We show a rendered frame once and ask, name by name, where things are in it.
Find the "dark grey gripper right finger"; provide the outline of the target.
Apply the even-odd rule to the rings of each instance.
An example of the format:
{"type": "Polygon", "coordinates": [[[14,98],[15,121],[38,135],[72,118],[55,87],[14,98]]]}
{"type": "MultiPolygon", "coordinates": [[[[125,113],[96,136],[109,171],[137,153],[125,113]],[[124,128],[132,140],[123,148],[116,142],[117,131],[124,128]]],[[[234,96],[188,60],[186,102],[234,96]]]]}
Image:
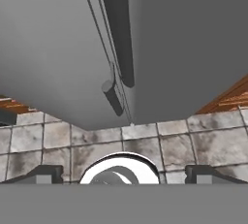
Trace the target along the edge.
{"type": "Polygon", "coordinates": [[[186,184],[247,184],[247,181],[219,173],[209,165],[187,165],[186,184]]]}

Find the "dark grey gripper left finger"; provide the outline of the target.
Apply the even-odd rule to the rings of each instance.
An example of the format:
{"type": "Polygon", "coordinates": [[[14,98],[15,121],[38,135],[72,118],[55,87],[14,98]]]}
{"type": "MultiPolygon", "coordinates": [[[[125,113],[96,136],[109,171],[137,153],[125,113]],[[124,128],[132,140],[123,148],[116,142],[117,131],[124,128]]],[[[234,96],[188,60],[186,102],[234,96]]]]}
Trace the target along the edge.
{"type": "Polygon", "coordinates": [[[2,181],[2,184],[62,184],[64,168],[62,165],[39,165],[26,175],[2,181]]]}

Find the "grey fridge door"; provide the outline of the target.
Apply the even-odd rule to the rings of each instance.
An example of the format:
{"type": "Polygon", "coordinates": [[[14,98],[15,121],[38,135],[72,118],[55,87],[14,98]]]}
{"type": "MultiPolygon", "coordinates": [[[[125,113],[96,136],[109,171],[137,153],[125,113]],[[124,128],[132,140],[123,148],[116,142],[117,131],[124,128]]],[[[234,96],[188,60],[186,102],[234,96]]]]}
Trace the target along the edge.
{"type": "Polygon", "coordinates": [[[85,130],[131,123],[103,0],[0,0],[0,93],[85,130]],[[115,82],[117,116],[102,91],[115,82]]]}
{"type": "Polygon", "coordinates": [[[129,0],[134,121],[187,118],[248,75],[248,0],[129,0]]]}

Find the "white and black round thing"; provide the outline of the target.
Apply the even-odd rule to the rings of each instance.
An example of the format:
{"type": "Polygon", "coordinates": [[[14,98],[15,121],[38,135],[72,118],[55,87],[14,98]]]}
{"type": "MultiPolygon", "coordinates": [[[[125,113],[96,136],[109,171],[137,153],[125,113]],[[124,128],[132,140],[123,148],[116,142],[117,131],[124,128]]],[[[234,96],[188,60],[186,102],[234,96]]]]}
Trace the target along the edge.
{"type": "Polygon", "coordinates": [[[156,165],[145,156],[134,152],[114,152],[88,166],[78,183],[140,185],[160,182],[156,165]]]}

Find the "dark grey block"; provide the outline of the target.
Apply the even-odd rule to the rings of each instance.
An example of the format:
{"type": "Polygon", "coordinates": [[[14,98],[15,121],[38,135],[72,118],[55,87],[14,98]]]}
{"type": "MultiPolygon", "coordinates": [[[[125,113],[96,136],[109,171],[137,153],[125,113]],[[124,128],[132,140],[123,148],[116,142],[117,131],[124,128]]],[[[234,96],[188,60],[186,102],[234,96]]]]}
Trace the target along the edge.
{"type": "Polygon", "coordinates": [[[17,114],[0,108],[0,127],[16,125],[17,114]]]}

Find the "brown wooden cupboard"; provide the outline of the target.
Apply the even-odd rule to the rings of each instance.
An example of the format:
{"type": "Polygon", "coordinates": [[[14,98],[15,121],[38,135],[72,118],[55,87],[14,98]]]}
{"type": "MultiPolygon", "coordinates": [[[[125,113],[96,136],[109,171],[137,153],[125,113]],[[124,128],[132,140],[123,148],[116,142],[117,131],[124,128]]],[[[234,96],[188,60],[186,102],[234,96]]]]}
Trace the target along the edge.
{"type": "Polygon", "coordinates": [[[7,97],[1,94],[0,94],[0,109],[6,110],[9,112],[14,112],[17,114],[38,112],[38,110],[35,108],[30,108],[10,97],[7,97]]]}
{"type": "Polygon", "coordinates": [[[248,74],[227,91],[197,111],[197,114],[228,112],[237,107],[248,107],[248,74]]]}

